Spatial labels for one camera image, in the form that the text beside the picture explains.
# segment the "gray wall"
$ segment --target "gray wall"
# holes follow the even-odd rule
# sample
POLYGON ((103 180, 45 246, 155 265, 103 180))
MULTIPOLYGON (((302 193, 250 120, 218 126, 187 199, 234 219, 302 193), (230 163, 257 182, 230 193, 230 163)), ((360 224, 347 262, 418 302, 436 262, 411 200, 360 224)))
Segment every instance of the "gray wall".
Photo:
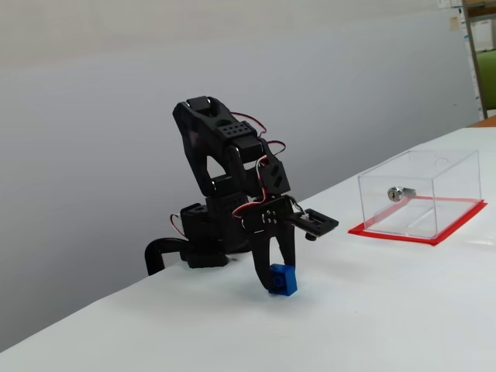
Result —
POLYGON ((476 122, 454 15, 4 59, 0 350, 143 278, 144 247, 174 236, 168 215, 201 201, 171 116, 180 100, 213 95, 266 123, 299 199, 476 122))

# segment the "red base plate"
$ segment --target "red base plate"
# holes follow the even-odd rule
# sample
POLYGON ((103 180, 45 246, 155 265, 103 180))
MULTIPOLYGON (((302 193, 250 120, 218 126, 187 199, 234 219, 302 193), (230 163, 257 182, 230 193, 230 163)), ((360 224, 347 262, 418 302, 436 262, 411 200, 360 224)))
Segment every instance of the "red base plate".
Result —
MULTIPOLYGON (((365 225, 363 223, 360 223, 357 227, 351 229, 348 233, 359 236, 367 236, 369 238, 400 240, 403 242, 424 243, 424 244, 430 244, 431 246, 436 246, 439 243, 441 243, 443 240, 445 240, 448 236, 450 236, 455 231, 457 231, 460 227, 465 225, 465 223, 470 221, 470 219, 474 217, 478 212, 480 212, 486 205, 487 203, 485 203, 484 200, 480 201, 479 204, 475 205, 469 212, 465 213, 461 218, 459 218, 455 223, 453 223, 450 227, 444 230, 443 233, 441 233, 435 239, 411 238, 408 236, 396 236, 396 235, 388 235, 388 234, 379 234, 376 232, 368 232, 365 231, 365 225)), ((390 215, 398 210, 397 206, 394 206, 392 208, 394 210, 393 211, 388 210, 387 213, 384 213, 385 216, 390 215)))

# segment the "green object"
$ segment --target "green object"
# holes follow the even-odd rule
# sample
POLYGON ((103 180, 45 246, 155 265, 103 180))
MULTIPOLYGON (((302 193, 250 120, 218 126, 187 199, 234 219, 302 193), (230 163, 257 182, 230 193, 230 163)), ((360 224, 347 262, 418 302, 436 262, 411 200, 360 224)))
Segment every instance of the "green object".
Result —
POLYGON ((496 50, 477 55, 480 71, 480 89, 484 95, 487 110, 496 109, 496 50))

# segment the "red wire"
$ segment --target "red wire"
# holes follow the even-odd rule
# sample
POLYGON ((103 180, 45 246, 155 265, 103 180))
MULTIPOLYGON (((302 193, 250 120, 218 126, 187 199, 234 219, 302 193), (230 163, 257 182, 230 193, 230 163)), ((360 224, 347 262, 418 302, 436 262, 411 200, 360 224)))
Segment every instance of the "red wire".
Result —
MULTIPOLYGON (((261 157, 257 163, 255 164, 255 167, 257 168, 257 174, 258 174, 258 180, 259 181, 262 181, 262 178, 260 176, 260 172, 258 172, 258 166, 260 165, 259 162, 261 163, 262 161, 266 160, 267 159, 267 155, 265 155, 264 157, 261 157)), ((232 211, 232 217, 235 217, 237 219, 240 219, 241 216, 238 215, 237 213, 239 213, 240 211, 243 211, 244 209, 246 208, 250 208, 250 207, 253 207, 254 205, 260 205, 260 204, 263 204, 266 200, 267 200, 267 189, 265 187, 262 187, 262 194, 263 194, 263 198, 261 201, 252 201, 250 203, 246 203, 246 204, 243 204, 243 205, 240 205, 238 208, 234 209, 234 211, 232 211)))
POLYGON ((273 140, 273 141, 268 141, 267 143, 268 143, 269 145, 270 145, 271 143, 276 143, 277 145, 282 145, 282 146, 283 146, 282 150, 277 151, 274 155, 278 155, 279 153, 282 153, 284 150, 286 150, 286 143, 284 143, 284 142, 282 142, 282 141, 276 141, 276 140, 273 140))
POLYGON ((173 213, 172 215, 170 215, 170 223, 171 223, 172 227, 174 227, 174 230, 176 230, 178 233, 180 233, 183 237, 186 237, 186 235, 185 235, 185 234, 183 234, 183 232, 182 232, 182 231, 180 231, 180 230, 176 227, 176 225, 174 224, 174 220, 172 219, 173 217, 177 217, 177 215, 175 215, 174 213, 173 213))
POLYGON ((247 119, 253 120, 262 129, 262 132, 260 132, 260 134, 258 135, 259 137, 261 137, 264 133, 267 133, 267 128, 265 128, 264 124, 262 124, 261 122, 259 122, 258 120, 256 120, 254 117, 249 116, 247 114, 242 114, 240 112, 231 112, 231 115, 242 116, 243 118, 247 118, 247 119))

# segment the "white wall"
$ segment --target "white wall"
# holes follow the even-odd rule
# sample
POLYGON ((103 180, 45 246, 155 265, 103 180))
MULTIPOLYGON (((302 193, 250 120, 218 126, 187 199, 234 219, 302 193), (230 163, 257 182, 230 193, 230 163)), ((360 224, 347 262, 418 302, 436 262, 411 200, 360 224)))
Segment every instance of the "white wall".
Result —
POLYGON ((456 13, 431 1, 2 2, 0 350, 143 278, 201 201, 180 100, 265 122, 300 199, 477 121, 456 13))

